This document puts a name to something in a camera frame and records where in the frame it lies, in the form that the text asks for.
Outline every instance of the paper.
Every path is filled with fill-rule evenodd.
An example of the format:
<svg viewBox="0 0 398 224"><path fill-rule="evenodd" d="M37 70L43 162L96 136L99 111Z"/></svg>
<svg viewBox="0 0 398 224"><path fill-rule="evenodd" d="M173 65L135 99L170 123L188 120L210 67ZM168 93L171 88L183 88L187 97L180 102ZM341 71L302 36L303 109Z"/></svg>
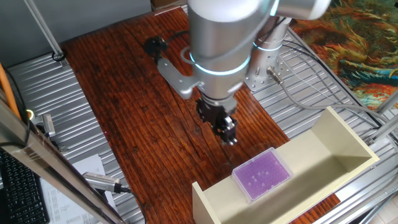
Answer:
<svg viewBox="0 0 398 224"><path fill-rule="evenodd" d="M73 164L80 174L93 172L105 175L105 170L99 155L94 155ZM82 209L55 187L40 178L45 206L49 212L50 224L97 224L98 220ZM112 193L105 192L109 204L116 210Z"/></svg>

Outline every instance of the metal grating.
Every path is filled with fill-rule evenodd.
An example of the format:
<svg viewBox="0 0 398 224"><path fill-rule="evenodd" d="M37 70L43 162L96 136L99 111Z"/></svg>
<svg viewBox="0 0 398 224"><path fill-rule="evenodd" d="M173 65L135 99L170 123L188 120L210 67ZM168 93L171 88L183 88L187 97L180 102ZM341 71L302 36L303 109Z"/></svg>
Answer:
<svg viewBox="0 0 398 224"><path fill-rule="evenodd" d="M290 29L285 39L304 45ZM288 45L303 50L297 45ZM336 102L357 105L357 102L359 102L335 74L330 75L310 57L288 47L282 47L279 62L282 69L280 72L286 87L299 102L312 106L332 105ZM322 113L320 110L312 111L298 107L287 98L283 89L272 80L265 80L264 87L254 91L253 95L291 139L310 129ZM357 111L353 113L343 108L335 111L362 139L366 139L375 132L373 127L376 124L366 113L358 113ZM385 113L385 116L391 119L397 113L398 110L391 109ZM369 197L369 195L366 195L367 193L371 190L381 189L387 183L386 180L398 174L397 148L389 138L371 146L371 149L381 160L371 169L366 170L359 177L339 189L335 194L341 200L341 203L315 223L330 223L343 213L349 212L352 204L367 199ZM369 202L361 211L354 213L351 218L359 216L377 203L376 201Z"/></svg>
<svg viewBox="0 0 398 224"><path fill-rule="evenodd" d="M57 135L52 138L66 146L63 155L77 162L98 154L106 175L127 185L123 172L87 102L72 69L63 68L51 54L9 69L21 89L22 97L36 116L51 114ZM144 223L132 194L113 194L116 208L127 223Z"/></svg>
<svg viewBox="0 0 398 224"><path fill-rule="evenodd" d="M187 13L187 6L182 8ZM291 30L286 39L303 44ZM280 62L283 63L281 68L285 69L281 71L282 76L289 91L300 102L314 106L334 104L334 101L354 104L359 102L335 75L329 75L310 58L287 47L282 47L280 52ZM22 88L28 107L37 115L50 113L53 116L57 131L55 140L59 145L68 147L68 151L64 153L68 160L73 163L93 154L99 154L107 175L119 177L122 184L127 185L70 67L62 68L59 63L51 59L50 55L46 55L10 68L10 71ZM310 129L321 114L321 111L304 110L295 106L281 87L270 80L265 82L260 90L253 92L253 95L291 139ZM359 113L358 116L345 109L336 111L362 138L374 132L374 122L366 114ZM391 109L385 113L385 116L391 119L397 114L397 109ZM365 200L366 193L380 189L386 180L397 175L398 155L395 144L386 138L371 148L381 160L372 169L338 190L336 194L341 203L316 223L332 222L336 216L341 215L340 212L348 212L352 203ZM144 223L141 211L132 195L114 194L113 196L119 213L126 221ZM363 210L377 203L369 202Z"/></svg>

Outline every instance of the gray wall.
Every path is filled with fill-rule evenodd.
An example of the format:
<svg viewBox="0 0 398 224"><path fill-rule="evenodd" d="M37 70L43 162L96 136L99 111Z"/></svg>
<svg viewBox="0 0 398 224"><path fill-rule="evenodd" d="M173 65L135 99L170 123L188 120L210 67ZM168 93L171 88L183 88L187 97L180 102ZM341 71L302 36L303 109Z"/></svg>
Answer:
<svg viewBox="0 0 398 224"><path fill-rule="evenodd" d="M35 0L60 42L150 11L150 0ZM0 62L8 67L52 52L23 0L0 0Z"/></svg>

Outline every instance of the robotic arm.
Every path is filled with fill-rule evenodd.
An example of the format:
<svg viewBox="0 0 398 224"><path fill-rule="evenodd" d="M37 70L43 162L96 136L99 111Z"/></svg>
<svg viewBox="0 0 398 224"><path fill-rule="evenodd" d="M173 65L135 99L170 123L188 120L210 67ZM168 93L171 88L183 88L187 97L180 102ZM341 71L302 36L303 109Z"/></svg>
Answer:
<svg viewBox="0 0 398 224"><path fill-rule="evenodd" d="M183 76L165 58L156 59L158 70L184 99L197 87L201 93L197 101L200 118L209 122L225 143L233 145L237 142L237 121L232 118L237 106L234 94L245 78L266 75L267 68L277 66L276 59L267 58L276 58L291 19L272 30L279 20L276 16L317 19L330 1L189 0L190 58L184 58L188 48L182 58L192 64L193 75Z"/></svg>

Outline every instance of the beige box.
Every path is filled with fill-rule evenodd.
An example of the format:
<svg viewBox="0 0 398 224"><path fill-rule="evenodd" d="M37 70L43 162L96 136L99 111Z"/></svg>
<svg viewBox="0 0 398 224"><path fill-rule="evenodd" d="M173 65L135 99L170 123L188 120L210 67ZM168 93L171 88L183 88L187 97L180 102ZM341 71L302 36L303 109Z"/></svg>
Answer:
<svg viewBox="0 0 398 224"><path fill-rule="evenodd" d="M330 107L310 130L276 151L293 176L252 204L231 176L205 191L193 183L196 223L289 223L379 160Z"/></svg>

